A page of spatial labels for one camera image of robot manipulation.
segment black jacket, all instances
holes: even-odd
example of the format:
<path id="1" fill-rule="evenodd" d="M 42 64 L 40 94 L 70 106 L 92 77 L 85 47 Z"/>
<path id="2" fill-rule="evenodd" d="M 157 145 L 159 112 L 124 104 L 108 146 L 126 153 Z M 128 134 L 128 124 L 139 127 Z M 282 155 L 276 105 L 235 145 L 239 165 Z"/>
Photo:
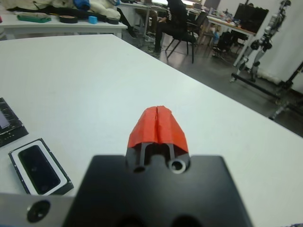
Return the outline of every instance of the black jacket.
<path id="1" fill-rule="evenodd" d="M 187 30 L 187 12 L 181 0 L 168 0 L 166 18 L 173 27 Z"/>

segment white table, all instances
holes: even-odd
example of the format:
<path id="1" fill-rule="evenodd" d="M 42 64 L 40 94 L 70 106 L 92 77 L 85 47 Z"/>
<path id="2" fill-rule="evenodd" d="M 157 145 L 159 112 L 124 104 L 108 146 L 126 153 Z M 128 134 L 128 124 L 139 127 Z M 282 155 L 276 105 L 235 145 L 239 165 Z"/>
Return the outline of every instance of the white table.
<path id="1" fill-rule="evenodd" d="M 222 27 L 226 27 L 228 29 L 240 32 L 240 33 L 245 34 L 245 35 L 248 36 L 248 40 L 246 40 L 246 42 L 245 42 L 245 44 L 244 44 L 241 52 L 239 53 L 236 61 L 233 63 L 233 65 L 236 66 L 238 64 L 238 62 L 240 61 L 242 55 L 244 54 L 247 46 L 250 45 L 250 43 L 251 43 L 253 37 L 256 35 L 256 33 L 248 31 L 248 30 L 245 30 L 245 29 L 242 29 L 242 28 L 234 26 L 234 25 L 231 25 L 230 23 L 227 23 L 226 21 L 223 21 L 223 20 L 218 19 L 218 18 L 214 18 L 212 16 L 207 16 L 207 18 L 208 18 L 208 21 L 211 24 L 215 24 L 215 25 L 219 25 L 219 26 L 222 26 Z"/>
<path id="2" fill-rule="evenodd" d="M 41 137 L 74 195 L 93 155 L 125 155 L 142 112 L 165 105 L 191 155 L 225 158 L 256 227 L 302 222 L 303 139 L 275 122 L 113 35 L 1 41 L 0 50 L 0 97 L 29 132 L 0 148 L 0 192 L 25 193 L 7 154 Z"/>
<path id="3" fill-rule="evenodd" d="M 195 9 L 195 8 L 186 8 L 186 10 L 187 10 L 187 13 L 188 13 L 188 14 L 191 12 L 191 13 L 196 14 L 197 16 L 198 16 L 201 12 L 205 12 L 205 10 Z"/>
<path id="4" fill-rule="evenodd" d="M 87 21 L 81 21 L 77 24 L 61 23 L 56 16 L 52 16 L 52 20 L 46 23 L 34 23 L 28 21 L 20 21 L 16 15 L 1 15 L 3 22 L 0 28 L 4 28 L 7 39 L 15 39 L 15 35 L 32 34 L 32 33 L 113 33 L 122 38 L 122 30 L 126 29 L 122 23 L 112 25 L 105 22 L 90 24 Z"/>

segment black chair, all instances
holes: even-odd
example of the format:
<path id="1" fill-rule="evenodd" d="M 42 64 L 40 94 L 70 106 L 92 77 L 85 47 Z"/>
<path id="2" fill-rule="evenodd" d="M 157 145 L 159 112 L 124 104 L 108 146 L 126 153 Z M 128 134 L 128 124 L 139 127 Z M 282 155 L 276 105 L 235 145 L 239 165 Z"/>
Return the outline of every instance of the black chair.
<path id="1" fill-rule="evenodd" d="M 169 49 L 169 47 L 172 45 L 172 43 L 175 40 L 178 40 L 179 42 L 177 45 L 172 49 L 170 54 L 167 56 L 167 59 L 171 56 L 171 54 L 175 51 L 176 47 L 180 44 L 181 41 L 186 42 L 187 47 L 187 55 L 188 55 L 188 43 L 191 43 L 192 45 L 192 63 L 194 63 L 195 55 L 194 55 L 194 47 L 196 44 L 196 38 L 194 37 L 194 33 L 200 35 L 201 33 L 201 25 L 203 24 L 205 18 L 207 17 L 207 13 L 201 12 L 200 15 L 197 17 L 196 21 L 194 23 L 187 22 L 187 32 L 180 35 L 180 37 L 173 36 L 173 40 L 170 42 L 168 47 L 166 48 L 165 52 Z"/>

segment smartphone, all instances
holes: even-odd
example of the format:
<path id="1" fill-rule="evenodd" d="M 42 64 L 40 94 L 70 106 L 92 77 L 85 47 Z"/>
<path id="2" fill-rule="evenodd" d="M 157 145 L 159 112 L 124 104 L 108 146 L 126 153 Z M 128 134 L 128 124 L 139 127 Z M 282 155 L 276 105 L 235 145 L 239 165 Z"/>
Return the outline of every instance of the smartphone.
<path id="1" fill-rule="evenodd" d="M 18 153 L 30 181 L 39 195 L 60 184 L 60 179 L 38 145 Z"/>

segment screw hole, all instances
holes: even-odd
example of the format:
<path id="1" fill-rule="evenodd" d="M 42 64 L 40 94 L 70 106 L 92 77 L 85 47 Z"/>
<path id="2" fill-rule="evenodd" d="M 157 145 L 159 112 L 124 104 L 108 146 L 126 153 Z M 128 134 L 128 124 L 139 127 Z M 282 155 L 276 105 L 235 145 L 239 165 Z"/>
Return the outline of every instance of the screw hole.
<path id="1" fill-rule="evenodd" d="M 180 169 L 182 169 L 182 167 L 183 167 L 183 165 L 179 161 L 174 161 L 173 163 L 171 163 L 171 168 L 173 170 L 180 170 Z"/>
<path id="2" fill-rule="evenodd" d="M 48 214 L 50 207 L 50 202 L 46 200 L 34 203 L 27 212 L 27 220 L 30 223 L 41 221 Z"/>
<path id="3" fill-rule="evenodd" d="M 136 169 L 134 169 L 134 173 L 142 173 L 145 171 L 145 168 L 143 166 L 139 166 Z"/>
<path id="4" fill-rule="evenodd" d="M 186 164 L 181 159 L 174 159 L 169 162 L 170 170 L 175 174 L 181 174 L 186 170 Z"/>

